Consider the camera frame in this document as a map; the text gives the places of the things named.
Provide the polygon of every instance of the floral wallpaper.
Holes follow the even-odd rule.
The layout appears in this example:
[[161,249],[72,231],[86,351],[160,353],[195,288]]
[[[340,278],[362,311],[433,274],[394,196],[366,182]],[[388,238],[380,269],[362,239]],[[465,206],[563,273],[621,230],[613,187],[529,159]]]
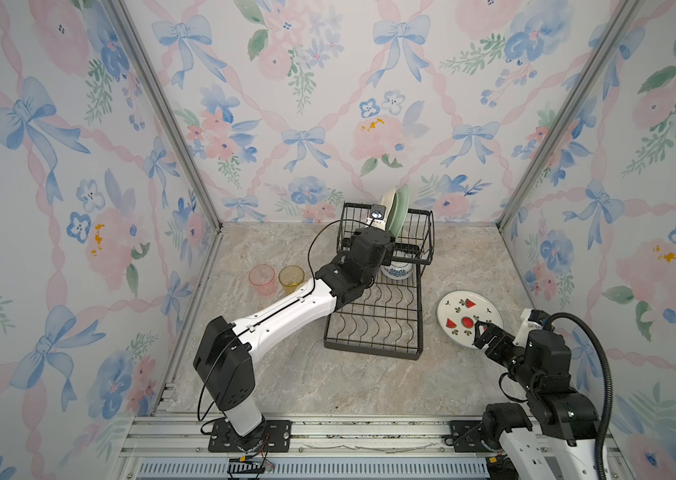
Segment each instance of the floral wallpaper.
[[[600,338],[635,476],[676,478],[676,2],[643,3],[588,94],[504,235],[535,304]],[[562,327],[573,382],[600,405],[596,353]]]
[[618,1],[125,4],[226,221],[494,222]]
[[106,478],[212,232],[95,0],[0,0],[0,479]]

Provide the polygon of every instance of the black wire dish rack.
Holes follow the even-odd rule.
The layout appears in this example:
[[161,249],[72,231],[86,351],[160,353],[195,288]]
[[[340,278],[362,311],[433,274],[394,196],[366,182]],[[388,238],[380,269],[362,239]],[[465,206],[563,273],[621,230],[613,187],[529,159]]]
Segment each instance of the black wire dish rack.
[[[343,204],[337,251],[349,249],[351,235],[366,222],[370,205]],[[421,275],[434,256],[434,221],[428,210],[410,208],[396,238],[394,262],[415,264],[404,280],[379,270],[375,283],[355,300],[327,317],[324,345],[334,350],[417,360],[423,352]]]

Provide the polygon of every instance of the pink plastic cup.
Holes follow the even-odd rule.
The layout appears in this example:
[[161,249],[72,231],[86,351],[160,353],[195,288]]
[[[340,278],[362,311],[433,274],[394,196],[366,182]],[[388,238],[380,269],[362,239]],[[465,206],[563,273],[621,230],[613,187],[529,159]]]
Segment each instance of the pink plastic cup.
[[247,277],[259,295],[272,296],[276,293],[276,272],[271,265],[256,265]]

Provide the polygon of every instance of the plate with watermelon print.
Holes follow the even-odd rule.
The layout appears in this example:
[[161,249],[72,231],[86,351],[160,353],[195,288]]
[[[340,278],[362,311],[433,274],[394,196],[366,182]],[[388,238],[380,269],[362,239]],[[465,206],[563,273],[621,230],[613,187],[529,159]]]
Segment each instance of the plate with watermelon print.
[[436,315],[450,340],[475,350],[478,349],[474,346],[474,324],[478,320],[503,328],[503,317],[495,304],[478,293],[466,290],[445,295],[439,302]]

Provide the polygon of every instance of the mounting plate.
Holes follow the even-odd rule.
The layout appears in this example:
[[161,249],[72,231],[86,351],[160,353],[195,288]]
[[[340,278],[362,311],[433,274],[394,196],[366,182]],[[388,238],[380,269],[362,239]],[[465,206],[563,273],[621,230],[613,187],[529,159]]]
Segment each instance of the mounting plate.
[[[268,435],[266,451],[268,453],[287,453],[289,451],[290,420],[266,420],[263,436]],[[215,422],[207,450],[213,453],[242,453],[239,437],[229,422]]]
[[[450,420],[450,434],[451,436],[445,438],[445,445],[449,445],[455,449],[455,453],[466,452],[490,452],[482,445],[481,432],[476,428],[481,423],[481,420]],[[460,438],[455,444],[449,442],[459,438],[464,433],[471,431],[466,437]]]

